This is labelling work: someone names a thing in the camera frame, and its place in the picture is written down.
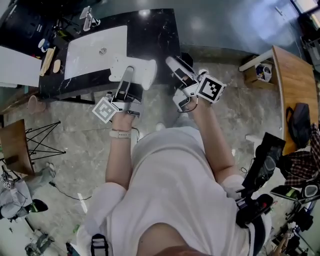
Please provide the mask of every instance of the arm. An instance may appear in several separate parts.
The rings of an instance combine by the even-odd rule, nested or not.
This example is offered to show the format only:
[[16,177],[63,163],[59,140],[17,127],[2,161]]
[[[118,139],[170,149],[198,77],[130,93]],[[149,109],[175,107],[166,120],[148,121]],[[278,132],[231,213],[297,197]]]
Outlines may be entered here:
[[[112,119],[112,129],[130,131],[134,116],[126,112],[118,112]],[[105,182],[117,183],[126,190],[132,175],[131,139],[111,138],[109,158],[105,171]]]
[[[195,104],[194,100],[190,104],[192,109]],[[198,106],[192,111],[192,114],[201,134],[205,156],[216,182],[221,184],[228,176],[238,174],[234,156],[210,103],[200,97]]]
[[283,247],[287,248],[288,245],[288,232],[284,234],[281,242],[278,244],[278,246],[276,247],[276,249],[273,252],[273,256],[280,256],[281,252],[283,251]]

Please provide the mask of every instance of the white watch strap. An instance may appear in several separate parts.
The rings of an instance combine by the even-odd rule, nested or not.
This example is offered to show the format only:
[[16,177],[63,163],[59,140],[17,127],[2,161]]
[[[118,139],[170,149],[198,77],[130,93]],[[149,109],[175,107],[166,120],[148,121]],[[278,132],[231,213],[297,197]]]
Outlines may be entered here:
[[109,132],[110,137],[117,139],[130,139],[131,131],[120,131],[120,130],[111,130]]

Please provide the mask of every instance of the sink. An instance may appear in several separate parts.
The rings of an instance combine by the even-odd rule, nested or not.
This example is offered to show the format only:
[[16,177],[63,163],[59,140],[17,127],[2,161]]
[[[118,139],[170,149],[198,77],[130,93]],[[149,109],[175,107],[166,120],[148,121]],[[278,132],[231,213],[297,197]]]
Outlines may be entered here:
[[64,79],[110,69],[114,54],[127,56],[127,26],[102,30],[71,41]]

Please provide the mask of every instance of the cable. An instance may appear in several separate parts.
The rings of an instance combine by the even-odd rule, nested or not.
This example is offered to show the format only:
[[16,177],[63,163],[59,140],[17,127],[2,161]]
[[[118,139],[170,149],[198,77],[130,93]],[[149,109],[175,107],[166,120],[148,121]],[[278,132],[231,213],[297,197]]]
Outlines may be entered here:
[[241,167],[240,168],[240,171],[241,172],[243,172],[244,174],[245,174],[245,177],[247,176],[247,174],[248,174],[248,172],[250,171],[250,168],[251,168],[251,165],[252,165],[252,160],[254,160],[255,158],[251,158],[251,162],[250,162],[250,166],[249,166],[249,170],[247,170],[246,168],[244,168],[244,167]]
[[16,216],[17,214],[18,214],[18,212],[20,212],[21,211],[21,209],[22,209],[22,207],[24,207],[24,204],[26,203],[26,201],[27,201],[27,197],[25,197],[18,189],[16,189],[16,191],[19,193],[19,194],[21,194],[21,196],[23,196],[24,197],[24,202],[23,202],[23,204],[21,205],[21,207],[20,207],[20,209],[15,213],[15,215],[14,216]]
[[265,246],[263,246],[263,248],[264,248],[264,251],[265,251],[265,255],[268,256],[267,248]]
[[13,170],[2,170],[4,173],[13,173],[15,176],[16,176],[16,178],[15,179],[13,179],[13,181],[15,181],[15,180],[21,180],[22,178],[18,175],[18,174],[16,174]]
[[189,110],[187,110],[187,111],[179,111],[179,110],[177,110],[177,111],[178,111],[178,113],[189,113],[189,112],[191,112],[191,111],[194,111],[194,110],[196,109],[196,107],[198,106],[198,102],[199,102],[199,97],[198,97],[198,95],[197,95],[197,96],[196,96],[196,103],[195,103],[195,106],[194,106],[193,109],[189,109]]
[[50,181],[49,184],[50,184],[52,187],[55,187],[61,194],[64,194],[66,197],[72,198],[72,199],[74,199],[74,200],[85,201],[85,200],[88,200],[89,198],[92,197],[92,195],[91,195],[91,196],[89,196],[89,197],[87,197],[87,198],[85,198],[85,199],[78,199],[78,198],[72,197],[72,196],[67,195],[66,193],[62,192],[62,191],[56,186],[56,184],[54,184],[52,181]]
[[140,139],[140,131],[135,127],[132,127],[132,129],[134,129],[134,130],[136,130],[138,132],[138,135],[136,136],[136,142],[138,142],[139,139]]

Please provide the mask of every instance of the black buckle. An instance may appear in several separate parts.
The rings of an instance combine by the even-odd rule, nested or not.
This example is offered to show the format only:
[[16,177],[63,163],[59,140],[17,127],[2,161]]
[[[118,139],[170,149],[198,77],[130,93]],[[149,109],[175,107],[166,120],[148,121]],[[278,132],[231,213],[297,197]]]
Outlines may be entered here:
[[108,256],[108,243],[102,234],[95,234],[91,239],[92,256]]

